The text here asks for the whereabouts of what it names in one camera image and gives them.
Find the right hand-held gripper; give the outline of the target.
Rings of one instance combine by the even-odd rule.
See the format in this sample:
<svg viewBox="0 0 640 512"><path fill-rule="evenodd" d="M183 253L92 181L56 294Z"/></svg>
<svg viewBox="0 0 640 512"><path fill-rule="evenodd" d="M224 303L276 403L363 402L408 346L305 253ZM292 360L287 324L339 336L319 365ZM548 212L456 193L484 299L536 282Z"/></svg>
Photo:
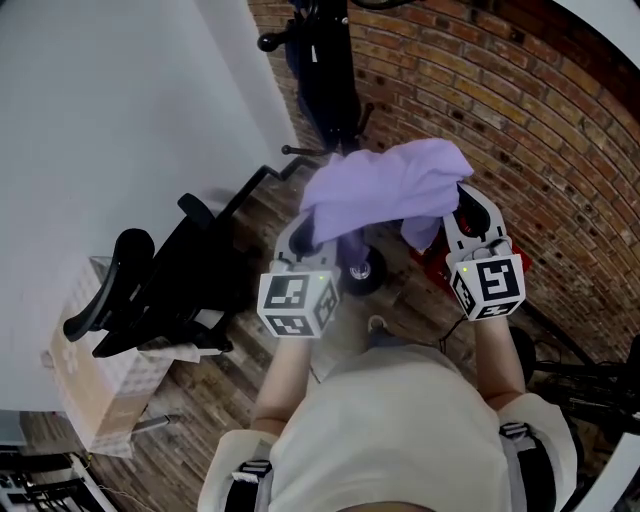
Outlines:
<svg viewBox="0 0 640 512"><path fill-rule="evenodd" d="M464 234L490 243L466 254L446 256L450 287L469 321L508 316L526 298L522 257L505 236L498 206L465 183L458 185L458 193L458 222L454 213L443 218L449 250L464 249Z"/></svg>

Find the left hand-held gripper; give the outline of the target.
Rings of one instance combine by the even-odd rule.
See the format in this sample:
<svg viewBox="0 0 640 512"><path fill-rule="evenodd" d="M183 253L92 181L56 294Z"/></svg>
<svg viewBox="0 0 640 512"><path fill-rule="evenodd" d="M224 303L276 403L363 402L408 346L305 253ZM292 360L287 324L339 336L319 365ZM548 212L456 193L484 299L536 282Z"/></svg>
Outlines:
<svg viewBox="0 0 640 512"><path fill-rule="evenodd" d="M260 276L257 313L277 338L320 338L340 303L339 242L314 250L314 220L302 212L280 233L269 271Z"/></svg>

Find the black coat stand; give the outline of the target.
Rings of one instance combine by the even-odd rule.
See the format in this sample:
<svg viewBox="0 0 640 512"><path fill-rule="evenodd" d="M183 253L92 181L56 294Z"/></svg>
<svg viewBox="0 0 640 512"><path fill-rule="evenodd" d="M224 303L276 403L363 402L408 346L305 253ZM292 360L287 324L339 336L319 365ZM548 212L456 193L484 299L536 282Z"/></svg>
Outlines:
<svg viewBox="0 0 640 512"><path fill-rule="evenodd" d="M259 37L258 47L265 52L271 52L281 45L285 47L285 44L292 39L292 36L293 30L289 27L281 32L265 33ZM330 154L347 156L360 150L360 136L364 132L369 117L374 110L374 105L371 103L361 104L361 110L362 113L357 130L359 142L357 150L343 153L341 150L330 152L322 144L322 147L318 150L284 145L281 148L282 153L305 157L320 157ZM365 296L376 291L383 284L387 272L386 262L381 253L363 241L363 230L361 228L340 236L338 242L338 259L342 270L341 281L346 291L354 296Z"/></svg>

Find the purple clothes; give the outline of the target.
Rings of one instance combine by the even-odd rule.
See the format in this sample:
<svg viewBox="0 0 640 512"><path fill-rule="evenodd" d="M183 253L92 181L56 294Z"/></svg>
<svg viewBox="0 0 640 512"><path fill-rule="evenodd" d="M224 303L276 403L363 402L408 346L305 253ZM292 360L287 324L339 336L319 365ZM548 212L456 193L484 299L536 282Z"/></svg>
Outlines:
<svg viewBox="0 0 640 512"><path fill-rule="evenodd" d="M384 153L333 155L308 182L300 210L313 214L316 244L400 220L405 241L424 251L442 218L457 209L458 183L472 174L460 149L441 138L396 145Z"/></svg>

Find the person's left forearm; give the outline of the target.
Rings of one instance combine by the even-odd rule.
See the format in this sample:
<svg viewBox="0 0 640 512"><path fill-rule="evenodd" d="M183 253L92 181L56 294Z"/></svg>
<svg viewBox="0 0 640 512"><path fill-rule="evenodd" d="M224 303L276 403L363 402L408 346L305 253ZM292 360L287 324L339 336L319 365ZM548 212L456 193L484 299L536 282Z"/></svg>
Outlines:
<svg viewBox="0 0 640 512"><path fill-rule="evenodd" d="M251 430L280 436L304 400L310 374L313 341L279 341L252 413Z"/></svg>

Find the person's right forearm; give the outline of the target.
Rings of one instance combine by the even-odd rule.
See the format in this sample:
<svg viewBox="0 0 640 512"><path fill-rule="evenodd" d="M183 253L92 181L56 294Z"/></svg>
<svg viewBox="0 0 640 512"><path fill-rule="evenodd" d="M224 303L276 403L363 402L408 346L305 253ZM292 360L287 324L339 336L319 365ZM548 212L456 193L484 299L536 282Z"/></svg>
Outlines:
<svg viewBox="0 0 640 512"><path fill-rule="evenodd" d="M473 323L477 389L499 411L526 393L522 366L505 317Z"/></svg>

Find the person's jeans leg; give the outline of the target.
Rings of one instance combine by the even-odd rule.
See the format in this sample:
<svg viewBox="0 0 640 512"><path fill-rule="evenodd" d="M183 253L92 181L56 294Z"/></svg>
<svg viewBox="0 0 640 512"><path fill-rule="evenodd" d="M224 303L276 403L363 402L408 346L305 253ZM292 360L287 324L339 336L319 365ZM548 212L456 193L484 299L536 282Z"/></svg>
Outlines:
<svg viewBox="0 0 640 512"><path fill-rule="evenodd" d="M386 331L376 331L369 335L369 348L398 348L411 345L412 342Z"/></svg>

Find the black office chair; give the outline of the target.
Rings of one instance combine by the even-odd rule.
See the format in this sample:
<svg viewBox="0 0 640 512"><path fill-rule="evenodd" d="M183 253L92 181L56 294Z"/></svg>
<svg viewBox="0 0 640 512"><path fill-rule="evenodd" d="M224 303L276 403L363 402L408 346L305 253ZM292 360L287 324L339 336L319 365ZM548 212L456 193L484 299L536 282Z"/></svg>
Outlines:
<svg viewBox="0 0 640 512"><path fill-rule="evenodd" d="M118 236L98 292L63 323L68 341L104 331L96 358L157 339L232 350L226 330L251 301L249 256L235 248L231 227L240 202L232 199L218 215L190 193L178 205L185 216L161 247L142 229Z"/></svg>

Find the dark jacket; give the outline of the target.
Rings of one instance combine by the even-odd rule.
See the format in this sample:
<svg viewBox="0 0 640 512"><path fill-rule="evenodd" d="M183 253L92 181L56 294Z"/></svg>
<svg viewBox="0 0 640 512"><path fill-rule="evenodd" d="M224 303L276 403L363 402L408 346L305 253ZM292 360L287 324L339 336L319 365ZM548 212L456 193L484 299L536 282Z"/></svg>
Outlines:
<svg viewBox="0 0 640 512"><path fill-rule="evenodd" d="M347 0L288 0L292 39L285 55L297 80L302 114L323 147L348 153L359 148L361 102L356 92Z"/></svg>

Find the black floor fan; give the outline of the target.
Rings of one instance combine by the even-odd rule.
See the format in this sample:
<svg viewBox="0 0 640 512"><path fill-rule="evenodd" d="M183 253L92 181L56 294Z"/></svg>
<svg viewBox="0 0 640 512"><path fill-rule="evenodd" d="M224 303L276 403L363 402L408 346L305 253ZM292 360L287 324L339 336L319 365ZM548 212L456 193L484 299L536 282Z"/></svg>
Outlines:
<svg viewBox="0 0 640 512"><path fill-rule="evenodd" d="M525 379L536 371L546 375L538 393L569 416L599 426L614 440L625 433L640 436L640 335L624 363L576 365L531 357Z"/></svg>

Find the person's white shirt torso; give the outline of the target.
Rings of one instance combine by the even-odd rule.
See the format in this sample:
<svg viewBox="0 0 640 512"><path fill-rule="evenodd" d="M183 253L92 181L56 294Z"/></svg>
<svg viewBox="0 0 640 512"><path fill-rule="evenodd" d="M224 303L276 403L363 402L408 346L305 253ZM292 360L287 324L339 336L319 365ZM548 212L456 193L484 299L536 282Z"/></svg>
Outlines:
<svg viewBox="0 0 640 512"><path fill-rule="evenodd" d="M336 367L280 436L226 433L198 512L561 512L576 480L556 405L526 393L496 411L438 351L374 348Z"/></svg>

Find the grey desk foot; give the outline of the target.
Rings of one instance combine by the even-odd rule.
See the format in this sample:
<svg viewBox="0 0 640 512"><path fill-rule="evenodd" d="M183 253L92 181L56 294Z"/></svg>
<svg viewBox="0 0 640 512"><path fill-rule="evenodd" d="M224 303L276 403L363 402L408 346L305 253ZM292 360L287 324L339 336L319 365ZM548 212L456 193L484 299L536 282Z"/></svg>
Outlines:
<svg viewBox="0 0 640 512"><path fill-rule="evenodd" d="M164 414L155 418L139 421L132 429L133 434L149 432L155 429L163 428L172 423L178 423L182 419L178 414Z"/></svg>

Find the cardboard box with checked wrap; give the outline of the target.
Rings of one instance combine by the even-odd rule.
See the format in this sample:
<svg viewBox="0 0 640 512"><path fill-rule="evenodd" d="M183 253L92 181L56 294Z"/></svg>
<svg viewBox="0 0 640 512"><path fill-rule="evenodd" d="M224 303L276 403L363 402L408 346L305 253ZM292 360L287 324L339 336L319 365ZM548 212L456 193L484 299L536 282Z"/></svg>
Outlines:
<svg viewBox="0 0 640 512"><path fill-rule="evenodd" d="M198 363L192 344L153 344L149 351L128 350L96 359L92 351L104 337L89 332L76 342L63 333L63 323L80 313L98 292L102 278L94 261L85 260L56 326L48 354L66 417L86 451L131 458L131 437L153 394L174 361Z"/></svg>

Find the black metal rack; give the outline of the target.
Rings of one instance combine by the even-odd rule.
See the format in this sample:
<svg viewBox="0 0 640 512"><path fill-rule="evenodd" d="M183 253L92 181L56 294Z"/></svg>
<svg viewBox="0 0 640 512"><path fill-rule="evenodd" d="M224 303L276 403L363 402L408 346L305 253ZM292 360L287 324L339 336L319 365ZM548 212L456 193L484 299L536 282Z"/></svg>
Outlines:
<svg viewBox="0 0 640 512"><path fill-rule="evenodd" d="M101 512L65 454L0 445L0 512Z"/></svg>

